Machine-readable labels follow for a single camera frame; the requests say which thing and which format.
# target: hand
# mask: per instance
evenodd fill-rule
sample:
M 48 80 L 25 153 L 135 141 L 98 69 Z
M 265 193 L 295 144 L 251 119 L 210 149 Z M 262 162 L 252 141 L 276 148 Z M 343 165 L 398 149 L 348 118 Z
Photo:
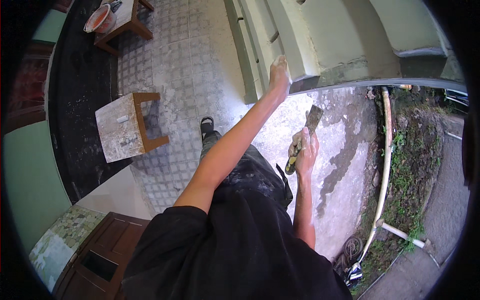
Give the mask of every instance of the hand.
M 270 65 L 270 84 L 268 89 L 270 91 L 280 92 L 286 98 L 291 83 L 287 72 L 287 58 L 285 55 L 279 55 L 272 65 Z
M 301 131 L 293 135 L 292 140 L 293 142 L 288 149 L 288 157 L 293 156 L 298 142 L 301 141 L 301 150 L 295 161 L 297 177 L 299 179 L 310 179 L 319 148 L 317 134 L 314 132 L 312 137 L 310 137 L 308 128 L 303 127 Z

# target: brown door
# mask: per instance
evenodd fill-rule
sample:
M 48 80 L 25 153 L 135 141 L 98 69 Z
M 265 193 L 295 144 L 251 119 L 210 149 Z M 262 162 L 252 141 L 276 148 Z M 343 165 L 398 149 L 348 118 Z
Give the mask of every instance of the brown door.
M 68 300 L 124 299 L 123 272 L 149 222 L 109 213 L 63 269 L 53 296 Z

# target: small wooden table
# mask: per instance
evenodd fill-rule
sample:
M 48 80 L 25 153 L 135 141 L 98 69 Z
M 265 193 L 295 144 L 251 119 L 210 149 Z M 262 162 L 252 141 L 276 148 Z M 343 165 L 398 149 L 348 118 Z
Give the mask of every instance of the small wooden table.
M 95 112 L 105 160 L 112 161 L 147 153 L 168 143 L 168 136 L 148 139 L 140 103 L 159 100 L 159 93 L 130 93 Z M 128 116 L 122 123 L 118 118 Z
M 102 0 L 100 5 L 108 2 L 108 0 Z M 151 40 L 153 38 L 152 32 L 137 18 L 138 3 L 149 10 L 154 11 L 153 6 L 148 3 L 147 0 L 122 0 L 122 5 L 115 12 L 115 15 L 117 16 L 115 25 L 108 32 L 95 33 L 94 45 L 118 56 L 118 50 L 112 48 L 107 42 L 126 30 L 132 30 L 144 39 Z

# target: green painted wall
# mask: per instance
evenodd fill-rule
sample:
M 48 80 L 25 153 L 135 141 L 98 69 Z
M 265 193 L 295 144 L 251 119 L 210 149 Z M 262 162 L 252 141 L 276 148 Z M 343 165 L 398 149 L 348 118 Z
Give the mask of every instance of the green painted wall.
M 71 204 L 57 170 L 47 121 L 6 134 L 2 147 L 13 218 L 29 253 Z
M 66 17 L 66 13 L 50 10 L 35 31 L 32 40 L 56 43 Z

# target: orange bucket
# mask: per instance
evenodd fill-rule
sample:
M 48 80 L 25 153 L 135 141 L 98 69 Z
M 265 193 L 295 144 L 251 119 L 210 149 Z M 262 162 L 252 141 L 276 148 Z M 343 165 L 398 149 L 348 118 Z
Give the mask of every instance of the orange bucket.
M 88 18 L 87 23 L 85 23 L 84 31 L 87 33 L 98 32 L 105 33 L 110 30 L 115 22 L 117 21 L 117 16 L 110 7 L 110 4 L 104 4 L 100 6 L 94 13 Z

